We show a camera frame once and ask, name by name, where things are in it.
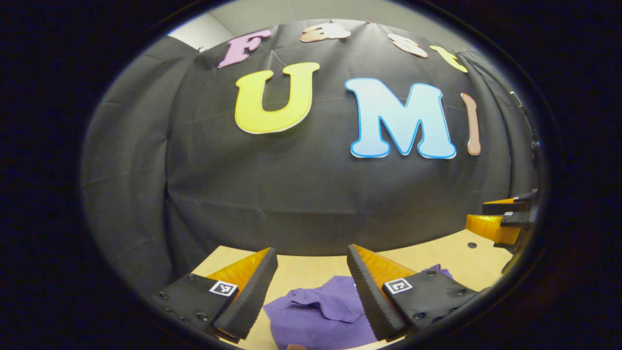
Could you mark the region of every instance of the table surface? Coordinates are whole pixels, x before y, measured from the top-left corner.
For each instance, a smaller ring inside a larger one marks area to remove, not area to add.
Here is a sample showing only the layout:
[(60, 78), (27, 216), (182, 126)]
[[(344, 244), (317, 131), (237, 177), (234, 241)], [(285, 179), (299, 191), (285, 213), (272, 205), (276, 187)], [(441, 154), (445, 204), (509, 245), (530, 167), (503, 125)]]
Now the table surface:
[[(468, 247), (470, 242), (476, 243), (477, 247)], [(495, 248), (493, 244), (493, 241), (469, 230), (462, 230), (430, 242), (378, 253), (415, 271), (439, 263), (442, 268), (449, 270), (456, 281), (479, 291), (493, 285), (501, 277), (501, 269), (512, 257), (507, 250)], [(220, 246), (192, 273), (207, 276), (253, 253)], [(285, 296), (293, 289), (317, 288), (333, 276), (351, 276), (346, 255), (330, 257), (277, 255), (277, 261), (279, 267), (266, 293), (264, 305)], [(240, 340), (238, 344), (221, 340), (242, 349), (278, 350), (270, 331), (270, 319), (263, 308), (246, 339)], [(390, 343), (378, 341), (352, 350), (375, 350), (387, 344)]]

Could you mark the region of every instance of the yellow letter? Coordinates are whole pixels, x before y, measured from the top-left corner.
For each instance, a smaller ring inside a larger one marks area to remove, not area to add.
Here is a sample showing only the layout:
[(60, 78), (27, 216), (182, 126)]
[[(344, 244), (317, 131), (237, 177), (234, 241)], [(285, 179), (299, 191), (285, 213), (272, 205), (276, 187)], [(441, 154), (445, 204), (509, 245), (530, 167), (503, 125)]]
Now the yellow letter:
[(277, 133), (300, 123), (311, 109), (312, 75), (320, 69), (314, 62), (288, 65), (283, 73), (290, 75), (289, 101), (277, 111), (264, 111), (261, 101), (266, 80), (272, 70), (262, 70), (238, 79), (238, 101), (235, 105), (235, 122), (251, 134)]
[(457, 70), (461, 72), (465, 72), (465, 73), (468, 72), (465, 66), (456, 62), (458, 58), (450, 54), (449, 52), (447, 52), (447, 50), (443, 49), (440, 46), (430, 46), (430, 49), (438, 51), (440, 53), (440, 56), (443, 57), (443, 59), (445, 59), (447, 63), (452, 65), (453, 68), (456, 68)]

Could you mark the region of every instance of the purple cloth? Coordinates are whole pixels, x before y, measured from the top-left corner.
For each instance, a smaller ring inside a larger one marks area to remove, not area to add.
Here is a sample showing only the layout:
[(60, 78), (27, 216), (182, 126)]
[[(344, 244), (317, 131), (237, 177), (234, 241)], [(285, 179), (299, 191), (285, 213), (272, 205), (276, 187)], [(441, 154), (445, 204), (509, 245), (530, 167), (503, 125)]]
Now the purple cloth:
[(320, 288), (294, 289), (264, 310), (279, 350), (289, 344), (341, 350), (376, 341), (349, 276), (335, 276)]
[(426, 268), (425, 270), (422, 270), (421, 272), (423, 271), (435, 271), (436, 273), (442, 273), (443, 275), (453, 279), (453, 276), (451, 273), (449, 273), (449, 270), (447, 270), (446, 268), (441, 268), (439, 263), (430, 268)]

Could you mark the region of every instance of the yellow letter u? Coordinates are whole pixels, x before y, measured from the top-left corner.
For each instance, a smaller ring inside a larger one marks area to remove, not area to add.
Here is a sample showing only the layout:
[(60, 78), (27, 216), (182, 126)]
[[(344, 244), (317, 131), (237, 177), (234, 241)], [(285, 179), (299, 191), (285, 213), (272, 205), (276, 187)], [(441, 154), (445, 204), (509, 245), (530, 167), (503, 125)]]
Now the yellow letter u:
[(266, 80), (272, 70), (262, 70), (238, 79), (239, 88), (235, 105), (235, 122), (239, 128), (251, 134), (276, 133), (300, 123), (309, 113), (312, 100), (312, 75), (320, 69), (314, 62), (288, 65), (283, 73), (290, 75), (289, 101), (277, 111), (264, 111), (262, 100)]

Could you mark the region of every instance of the blue letter m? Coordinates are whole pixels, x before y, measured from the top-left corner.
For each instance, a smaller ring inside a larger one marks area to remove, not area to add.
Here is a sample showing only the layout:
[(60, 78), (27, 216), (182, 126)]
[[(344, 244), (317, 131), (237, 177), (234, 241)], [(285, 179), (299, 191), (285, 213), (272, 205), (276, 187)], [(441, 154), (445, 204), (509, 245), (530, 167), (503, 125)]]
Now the blue letter m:
[(381, 121), (404, 156), (412, 149), (419, 125), (423, 132), (417, 145), (419, 154), (440, 159), (456, 155), (440, 104), (443, 93), (438, 88), (413, 84), (406, 105), (403, 105), (378, 79), (355, 78), (346, 81), (345, 85), (356, 94), (358, 101), (359, 139), (350, 148), (353, 156), (381, 158), (389, 154), (391, 147), (382, 139)]

